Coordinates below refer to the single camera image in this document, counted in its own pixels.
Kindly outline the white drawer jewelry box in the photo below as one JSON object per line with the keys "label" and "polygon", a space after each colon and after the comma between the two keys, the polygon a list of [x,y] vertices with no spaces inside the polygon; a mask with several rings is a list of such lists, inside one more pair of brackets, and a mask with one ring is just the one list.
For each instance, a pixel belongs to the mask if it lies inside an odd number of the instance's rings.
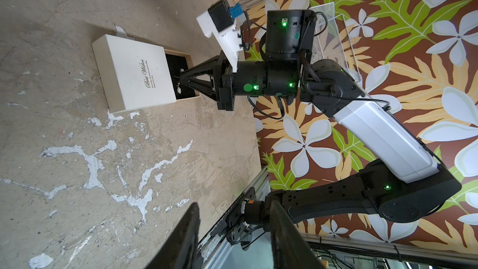
{"label": "white drawer jewelry box", "polygon": [[132,112],[200,97],[181,85],[179,69],[193,66],[189,54],[112,35],[92,43],[110,113]]}

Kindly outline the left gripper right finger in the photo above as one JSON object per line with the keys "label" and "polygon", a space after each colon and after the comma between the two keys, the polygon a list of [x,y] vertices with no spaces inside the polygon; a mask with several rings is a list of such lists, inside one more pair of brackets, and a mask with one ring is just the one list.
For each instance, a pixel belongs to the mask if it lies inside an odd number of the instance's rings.
{"label": "left gripper right finger", "polygon": [[275,269],[325,268],[277,201],[270,207],[270,232]]}

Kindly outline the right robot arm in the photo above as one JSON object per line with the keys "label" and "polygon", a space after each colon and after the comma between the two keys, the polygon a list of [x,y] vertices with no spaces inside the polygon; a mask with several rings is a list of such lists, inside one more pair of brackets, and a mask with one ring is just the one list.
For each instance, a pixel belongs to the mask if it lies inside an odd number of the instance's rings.
{"label": "right robot arm", "polygon": [[326,186],[291,183],[262,201],[248,197],[236,208],[235,223],[267,226],[277,205],[294,223],[358,213],[406,224],[436,212],[461,190],[461,183],[437,155],[393,116],[389,102],[371,97],[338,62],[315,57],[316,39],[329,22],[324,12],[270,11],[260,41],[261,60],[256,62],[239,60],[242,34],[229,7],[212,7],[197,21],[204,35],[215,37],[222,50],[181,73],[183,85],[216,101],[221,110],[233,110],[237,96],[266,95],[289,103],[299,98],[326,116],[302,136],[292,119],[279,115],[289,138],[278,141],[276,150],[299,145],[292,175],[305,175],[310,159],[322,168],[339,164],[338,151],[314,145],[333,135],[332,122],[344,127],[349,139],[357,140],[375,158],[357,174]]}

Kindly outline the small earring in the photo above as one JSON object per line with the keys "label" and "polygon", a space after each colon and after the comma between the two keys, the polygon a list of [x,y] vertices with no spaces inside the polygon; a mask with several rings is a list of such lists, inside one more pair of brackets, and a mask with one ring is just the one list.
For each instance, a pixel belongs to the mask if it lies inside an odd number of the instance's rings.
{"label": "small earring", "polygon": [[[184,72],[184,69],[180,68],[179,69],[179,74],[181,74],[183,72]],[[181,88],[180,77],[177,77],[177,79],[178,79],[178,82],[177,82],[177,85],[176,85],[176,92],[177,92],[178,95],[181,95],[182,94],[182,88]]]}

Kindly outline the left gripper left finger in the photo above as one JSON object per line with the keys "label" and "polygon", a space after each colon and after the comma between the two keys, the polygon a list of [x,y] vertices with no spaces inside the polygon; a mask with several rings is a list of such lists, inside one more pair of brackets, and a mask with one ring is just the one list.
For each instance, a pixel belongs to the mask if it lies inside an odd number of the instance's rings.
{"label": "left gripper left finger", "polygon": [[146,269],[197,269],[199,205],[192,203]]}

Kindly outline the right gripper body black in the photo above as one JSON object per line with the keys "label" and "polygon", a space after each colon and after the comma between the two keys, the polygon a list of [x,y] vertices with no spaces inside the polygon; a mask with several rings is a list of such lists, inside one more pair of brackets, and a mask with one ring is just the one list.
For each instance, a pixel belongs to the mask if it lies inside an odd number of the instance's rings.
{"label": "right gripper body black", "polygon": [[222,52],[214,73],[219,75],[216,91],[219,110],[232,111],[236,96],[280,97],[291,105],[298,94],[297,61],[240,61],[234,72]]}

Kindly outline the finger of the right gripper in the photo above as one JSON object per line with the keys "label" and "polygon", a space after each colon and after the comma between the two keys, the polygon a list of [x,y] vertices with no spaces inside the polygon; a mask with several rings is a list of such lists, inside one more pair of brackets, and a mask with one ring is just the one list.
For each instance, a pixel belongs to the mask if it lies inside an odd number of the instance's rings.
{"label": "finger of the right gripper", "polygon": [[181,83],[214,101],[217,101],[219,98],[215,91],[214,83],[210,80],[186,79],[182,80]]}
{"label": "finger of the right gripper", "polygon": [[224,56],[215,56],[197,66],[194,66],[188,70],[182,72],[179,76],[181,82],[187,82],[193,78],[197,78],[202,75],[212,76],[215,80],[221,77],[222,64]]}

